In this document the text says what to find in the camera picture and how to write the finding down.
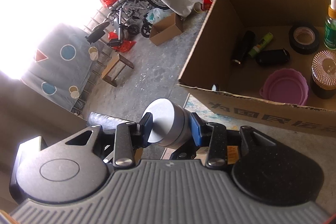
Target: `product packaging box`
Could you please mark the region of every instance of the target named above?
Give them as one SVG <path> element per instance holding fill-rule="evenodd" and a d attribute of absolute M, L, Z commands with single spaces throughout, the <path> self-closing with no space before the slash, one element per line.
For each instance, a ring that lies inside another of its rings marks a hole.
<path fill-rule="evenodd" d="M 178 14 L 173 13 L 152 26 L 149 39 L 158 46 L 165 41 L 182 34 L 182 32 L 182 20 Z"/>
<path fill-rule="evenodd" d="M 189 57 L 179 85 L 214 113 L 279 128 L 336 137 L 336 95 L 320 99 L 309 89 L 306 106 L 272 102 L 259 94 L 267 77 L 281 68 L 293 68 L 310 87 L 313 54 L 295 52 L 288 32 L 297 21 L 313 24 L 324 46 L 324 24 L 330 0 L 214 0 Z M 274 39 L 265 50 L 286 49 L 285 65 L 261 67 L 254 59 L 235 66 L 231 54 L 246 30 L 257 40 L 268 32 Z M 220 91 L 211 91 L 214 84 Z"/>

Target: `bright window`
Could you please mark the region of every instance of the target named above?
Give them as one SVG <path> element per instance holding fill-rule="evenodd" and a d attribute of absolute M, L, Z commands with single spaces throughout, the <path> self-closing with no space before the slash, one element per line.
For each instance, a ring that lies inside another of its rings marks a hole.
<path fill-rule="evenodd" d="M 0 70 L 19 79 L 36 47 L 58 23 L 87 24 L 99 0 L 0 0 Z"/>

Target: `open cardboard box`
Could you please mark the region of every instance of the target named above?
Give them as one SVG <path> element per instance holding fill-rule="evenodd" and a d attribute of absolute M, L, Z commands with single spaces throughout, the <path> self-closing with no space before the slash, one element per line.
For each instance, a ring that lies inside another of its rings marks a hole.
<path fill-rule="evenodd" d="M 280 68 L 302 73 L 310 85 L 314 54 L 302 55 L 289 45 L 288 31 L 296 21 L 313 24 L 324 46 L 324 22 L 330 0 L 215 0 L 179 76 L 186 88 L 214 113 L 295 131 L 336 137 L 336 96 L 320 99 L 309 90 L 306 106 L 261 99 L 259 89 Z M 257 40 L 267 32 L 274 35 L 265 48 L 289 51 L 284 66 L 263 68 L 246 60 L 242 68 L 231 63 L 237 38 L 246 30 Z M 213 84 L 220 91 L 211 91 Z"/>
<path fill-rule="evenodd" d="M 180 16 L 176 13 L 173 13 L 152 26 L 149 39 L 156 46 L 158 46 L 165 41 L 182 34 L 182 25 L 183 23 Z"/>

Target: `dropper bottle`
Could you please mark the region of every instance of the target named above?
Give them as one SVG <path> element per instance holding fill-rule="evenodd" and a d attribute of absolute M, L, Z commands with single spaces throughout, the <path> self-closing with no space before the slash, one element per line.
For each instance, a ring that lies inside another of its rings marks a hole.
<path fill-rule="evenodd" d="M 325 19 L 324 44 L 331 50 L 336 50 L 336 0 L 330 0 L 328 16 Z"/>

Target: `wooden stool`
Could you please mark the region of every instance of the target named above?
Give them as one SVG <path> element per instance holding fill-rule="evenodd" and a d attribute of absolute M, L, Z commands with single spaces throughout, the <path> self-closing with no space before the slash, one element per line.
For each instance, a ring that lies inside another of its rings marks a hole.
<path fill-rule="evenodd" d="M 113 70 L 113 68 L 116 67 L 116 65 L 120 62 L 122 62 L 124 65 L 121 69 L 119 70 L 115 70 L 113 72 L 112 76 L 108 76 L 108 74 L 110 73 L 110 71 Z M 121 71 L 126 67 L 126 65 L 132 69 L 134 69 L 134 65 L 132 62 L 130 62 L 127 58 L 123 57 L 121 54 L 117 54 L 116 56 L 114 56 L 109 63 L 107 64 L 106 68 L 103 70 L 103 72 L 101 73 L 101 78 L 102 80 L 104 80 L 105 82 L 109 83 L 110 85 L 117 87 L 117 82 L 116 82 L 116 78 L 117 76 L 121 73 Z"/>

